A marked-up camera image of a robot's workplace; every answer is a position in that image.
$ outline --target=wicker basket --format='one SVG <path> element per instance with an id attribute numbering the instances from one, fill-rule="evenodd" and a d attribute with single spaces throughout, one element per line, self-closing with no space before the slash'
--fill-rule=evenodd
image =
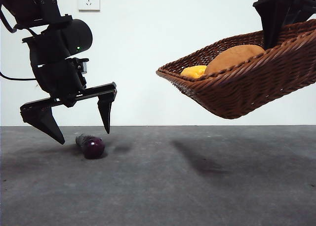
<path id="1" fill-rule="evenodd" d="M 235 119 L 316 82 L 316 19 L 286 25 L 277 45 L 244 63 L 194 79 L 180 76 L 184 68 L 207 65 L 236 45 L 263 46 L 263 32 L 223 39 L 157 70 L 183 94 L 211 113 Z"/>

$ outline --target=cable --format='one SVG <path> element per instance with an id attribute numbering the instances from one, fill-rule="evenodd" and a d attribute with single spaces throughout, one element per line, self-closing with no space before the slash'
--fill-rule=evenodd
<path id="1" fill-rule="evenodd" d="M 18 30 L 26 29 L 32 34 L 33 37 L 37 36 L 37 34 L 33 30 L 20 24 L 15 24 L 14 29 L 18 29 Z"/>
<path id="2" fill-rule="evenodd" d="M 10 33 L 15 33 L 16 32 L 16 27 L 12 28 L 10 26 L 10 24 L 8 23 L 8 21 L 6 20 L 2 10 L 2 3 L 0 3 L 0 18 L 1 18 L 1 21 L 2 23 L 4 24 L 4 26 L 6 27 L 6 29 L 10 32 Z"/>
<path id="3" fill-rule="evenodd" d="M 1 75 L 1 77 L 5 78 L 5 79 L 14 80 L 14 81 L 33 81 L 33 80 L 36 80 L 36 79 L 17 79 L 17 78 L 10 78 L 10 77 L 7 77 L 6 75 L 3 75 L 1 71 L 0 71 L 0 75 Z"/>

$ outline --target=bread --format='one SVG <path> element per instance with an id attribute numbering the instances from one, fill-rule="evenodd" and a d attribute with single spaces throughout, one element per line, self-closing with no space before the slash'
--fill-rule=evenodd
<path id="1" fill-rule="evenodd" d="M 196 65 L 196 66 L 185 68 L 184 70 L 182 70 L 180 75 L 188 76 L 188 77 L 196 79 L 204 75 L 205 69 L 206 69 L 206 65 Z"/>
<path id="2" fill-rule="evenodd" d="M 219 72 L 245 62 L 265 50 L 258 45 L 237 45 L 216 56 L 207 66 L 205 74 Z"/>

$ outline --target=concrete floor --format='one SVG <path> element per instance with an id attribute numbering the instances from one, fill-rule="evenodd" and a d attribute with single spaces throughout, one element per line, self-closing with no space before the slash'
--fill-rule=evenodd
<path id="1" fill-rule="evenodd" d="M 315 226 L 316 126 L 1 128 L 2 226 Z M 84 159 L 77 133 L 109 155 Z"/>

